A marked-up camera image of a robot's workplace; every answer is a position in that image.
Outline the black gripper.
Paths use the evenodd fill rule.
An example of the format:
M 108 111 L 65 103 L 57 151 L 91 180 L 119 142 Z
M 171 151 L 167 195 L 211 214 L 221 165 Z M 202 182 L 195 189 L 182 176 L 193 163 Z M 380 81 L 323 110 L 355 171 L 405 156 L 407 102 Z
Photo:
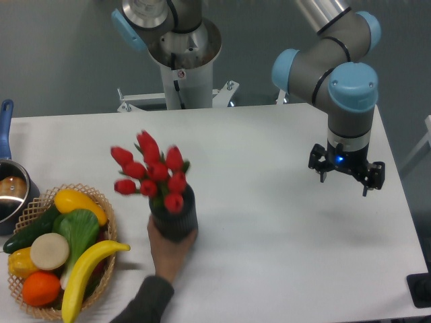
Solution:
M 330 143 L 327 150 L 316 143 L 309 155 L 308 167 L 319 175 L 320 183 L 327 177 L 327 172 L 337 171 L 354 177 L 363 186 L 362 196 L 369 190 L 380 190 L 385 182 L 385 162 L 368 163 L 369 145 L 357 151 L 343 151 Z

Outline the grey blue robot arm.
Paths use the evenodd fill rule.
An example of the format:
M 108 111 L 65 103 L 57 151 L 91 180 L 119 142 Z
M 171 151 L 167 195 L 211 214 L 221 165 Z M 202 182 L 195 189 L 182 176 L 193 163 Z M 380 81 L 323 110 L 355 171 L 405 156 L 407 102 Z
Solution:
M 352 11 L 345 1 L 298 1 L 319 37 L 306 52 L 287 49 L 275 60 L 273 84 L 328 116 L 327 146 L 315 145 L 309 167 L 353 176 L 364 190 L 381 189 L 385 165 L 367 160 L 378 76 L 361 62 L 379 42 L 378 20 Z M 202 15 L 200 1 L 124 1 L 111 20 L 136 51 L 148 51 L 160 67 L 170 110 L 212 108 L 213 62 L 221 50 L 218 28 Z

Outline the bare human hand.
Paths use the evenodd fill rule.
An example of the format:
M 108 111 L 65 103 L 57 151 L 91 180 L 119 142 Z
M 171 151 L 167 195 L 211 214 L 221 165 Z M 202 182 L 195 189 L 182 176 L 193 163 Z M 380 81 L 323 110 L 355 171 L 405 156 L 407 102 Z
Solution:
M 185 258 L 198 235 L 194 229 L 180 242 L 172 242 L 165 238 L 150 215 L 147 224 L 150 250 L 154 262 L 155 275 L 168 281 L 171 285 L 183 267 Z

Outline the dark grey sleeved forearm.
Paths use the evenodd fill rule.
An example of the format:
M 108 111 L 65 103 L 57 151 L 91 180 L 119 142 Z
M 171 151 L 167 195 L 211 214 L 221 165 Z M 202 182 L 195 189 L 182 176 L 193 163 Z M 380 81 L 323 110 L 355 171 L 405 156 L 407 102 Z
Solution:
M 143 280 L 136 296 L 111 322 L 159 323 L 173 295 L 174 288 L 166 279 L 148 276 Z

